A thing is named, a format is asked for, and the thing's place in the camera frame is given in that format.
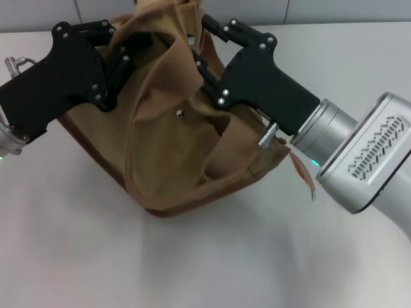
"metal pin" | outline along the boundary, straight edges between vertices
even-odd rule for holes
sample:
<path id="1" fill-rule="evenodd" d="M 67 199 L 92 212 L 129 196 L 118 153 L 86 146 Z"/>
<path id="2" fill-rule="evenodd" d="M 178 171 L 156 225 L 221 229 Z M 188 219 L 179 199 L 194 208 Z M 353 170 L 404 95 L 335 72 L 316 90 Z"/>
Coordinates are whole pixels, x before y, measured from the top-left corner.
<path id="1" fill-rule="evenodd" d="M 267 133 L 261 138 L 258 145 L 262 148 L 266 148 L 267 144 L 274 138 L 275 134 L 278 132 L 279 126 L 277 123 L 274 123 L 270 129 L 267 130 Z"/>
<path id="2" fill-rule="evenodd" d="M 182 119 L 185 114 L 186 111 L 184 111 L 184 109 L 178 109 L 175 113 L 175 116 L 177 117 L 177 119 Z"/>

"gray wall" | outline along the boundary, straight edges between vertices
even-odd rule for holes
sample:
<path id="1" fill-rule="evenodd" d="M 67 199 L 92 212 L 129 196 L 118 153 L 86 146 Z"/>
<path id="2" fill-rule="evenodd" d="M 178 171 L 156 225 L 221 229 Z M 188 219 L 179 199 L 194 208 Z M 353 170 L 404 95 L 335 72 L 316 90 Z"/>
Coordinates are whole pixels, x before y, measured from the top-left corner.
<path id="1" fill-rule="evenodd" d="M 410 0 L 204 0 L 204 8 L 221 21 L 237 17 L 254 25 L 411 21 Z M 50 30 L 59 21 L 133 11 L 133 0 L 0 0 L 0 32 Z"/>

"canvas bag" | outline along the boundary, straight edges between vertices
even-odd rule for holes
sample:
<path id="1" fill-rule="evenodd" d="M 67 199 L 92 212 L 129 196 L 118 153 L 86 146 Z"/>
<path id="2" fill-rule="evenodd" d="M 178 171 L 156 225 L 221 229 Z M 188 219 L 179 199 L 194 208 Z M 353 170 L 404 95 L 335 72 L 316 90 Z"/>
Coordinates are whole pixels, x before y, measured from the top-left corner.
<path id="1" fill-rule="evenodd" d="M 279 139 L 258 141 L 266 126 L 255 111 L 216 110 L 200 90 L 193 48 L 220 78 L 224 66 L 202 29 L 201 0 L 139 0 L 119 17 L 100 53 L 108 58 L 131 34 L 151 33 L 152 47 L 135 54 L 136 70 L 109 113 L 81 104 L 59 119 L 88 154 L 147 211 L 170 216 L 238 191 L 263 178 L 290 153 Z M 188 36 L 195 43 L 190 46 Z M 299 174 L 313 184 L 293 155 Z"/>

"metal cylinder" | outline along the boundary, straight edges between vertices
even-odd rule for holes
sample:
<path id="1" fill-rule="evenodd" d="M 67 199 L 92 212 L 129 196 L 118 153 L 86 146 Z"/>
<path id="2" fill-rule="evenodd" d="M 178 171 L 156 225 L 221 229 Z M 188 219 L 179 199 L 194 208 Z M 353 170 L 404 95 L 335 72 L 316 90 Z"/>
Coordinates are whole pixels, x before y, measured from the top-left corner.
<path id="1" fill-rule="evenodd" d="M 26 145 L 28 140 L 24 140 L 24 137 L 19 138 L 13 134 L 13 130 L 10 127 L 6 127 L 0 121 L 0 157 L 3 158 L 7 154 L 18 155 L 21 153 L 21 149 Z"/>
<path id="2" fill-rule="evenodd" d="M 19 66 L 16 63 L 15 58 L 8 56 L 7 58 L 5 58 L 4 62 L 12 78 L 20 75 Z"/>
<path id="3" fill-rule="evenodd" d="M 323 166 L 356 124 L 352 117 L 325 99 L 291 139 L 291 144 Z"/>
<path id="4" fill-rule="evenodd" d="M 268 146 L 268 143 L 271 141 L 271 139 L 273 139 L 276 133 L 278 132 L 278 129 L 279 129 L 279 125 L 277 123 L 274 123 L 267 130 L 267 133 L 265 133 L 263 138 L 259 141 L 258 145 L 261 146 L 263 149 L 265 149 Z"/>

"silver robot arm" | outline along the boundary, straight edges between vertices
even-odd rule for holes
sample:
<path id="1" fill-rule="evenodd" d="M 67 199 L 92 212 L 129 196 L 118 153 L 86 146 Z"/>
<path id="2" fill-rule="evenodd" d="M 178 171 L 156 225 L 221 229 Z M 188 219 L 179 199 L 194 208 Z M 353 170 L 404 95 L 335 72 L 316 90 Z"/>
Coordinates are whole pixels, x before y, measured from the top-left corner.
<path id="1" fill-rule="evenodd" d="M 373 205 L 411 240 L 411 103 L 386 93 L 360 122 L 325 100 L 291 143 L 350 213 Z"/>

